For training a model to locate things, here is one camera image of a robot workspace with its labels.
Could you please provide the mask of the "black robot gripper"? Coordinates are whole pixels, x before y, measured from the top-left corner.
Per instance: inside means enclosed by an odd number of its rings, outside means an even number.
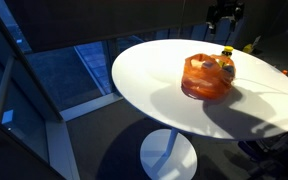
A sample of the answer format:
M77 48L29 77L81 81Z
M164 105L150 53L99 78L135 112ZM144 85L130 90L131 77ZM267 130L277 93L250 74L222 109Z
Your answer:
M238 0L216 0L217 4L208 8L206 23L210 30L215 30L221 19L228 19L230 29L234 30L243 17L245 4Z

